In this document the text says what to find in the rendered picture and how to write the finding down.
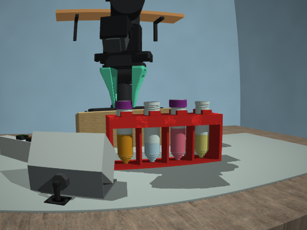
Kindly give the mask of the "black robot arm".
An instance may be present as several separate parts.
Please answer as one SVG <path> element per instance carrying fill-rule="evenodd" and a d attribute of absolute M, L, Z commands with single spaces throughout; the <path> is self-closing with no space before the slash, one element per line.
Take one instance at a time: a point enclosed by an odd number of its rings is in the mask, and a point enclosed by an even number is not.
<path fill-rule="evenodd" d="M 142 51 L 140 13 L 145 0 L 106 0 L 111 14 L 100 18 L 103 53 Z M 118 69 L 117 101 L 132 101 L 132 69 Z"/>

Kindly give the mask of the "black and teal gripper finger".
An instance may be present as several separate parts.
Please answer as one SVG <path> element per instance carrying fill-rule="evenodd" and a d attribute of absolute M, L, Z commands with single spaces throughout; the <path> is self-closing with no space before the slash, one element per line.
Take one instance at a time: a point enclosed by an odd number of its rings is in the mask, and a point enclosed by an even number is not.
<path fill-rule="evenodd" d="M 110 67 L 100 68 L 100 73 L 108 88 L 113 108 L 115 108 L 115 101 L 117 101 L 118 70 Z"/>
<path fill-rule="evenodd" d="M 132 107 L 136 107 L 139 89 L 147 73 L 145 66 L 132 66 Z"/>

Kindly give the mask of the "pale grey flat mat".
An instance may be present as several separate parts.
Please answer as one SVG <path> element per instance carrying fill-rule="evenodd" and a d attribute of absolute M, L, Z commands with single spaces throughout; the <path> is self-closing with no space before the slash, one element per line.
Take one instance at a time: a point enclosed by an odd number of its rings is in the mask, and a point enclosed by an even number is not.
<path fill-rule="evenodd" d="M 0 212 L 75 213 L 159 207 L 242 192 L 307 174 L 307 146 L 249 133 L 222 136 L 221 161 L 114 170 L 104 199 L 72 197 L 44 203 L 54 193 L 30 189 L 27 162 L 0 154 Z"/>

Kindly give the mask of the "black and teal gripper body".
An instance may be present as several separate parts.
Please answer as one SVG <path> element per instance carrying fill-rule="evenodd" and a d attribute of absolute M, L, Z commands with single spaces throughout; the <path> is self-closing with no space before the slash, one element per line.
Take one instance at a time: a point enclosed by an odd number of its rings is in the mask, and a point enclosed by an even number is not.
<path fill-rule="evenodd" d="M 94 61 L 99 62 L 103 68 L 132 69 L 132 66 L 145 66 L 143 62 L 153 62 L 150 51 L 99 53 L 94 55 Z"/>

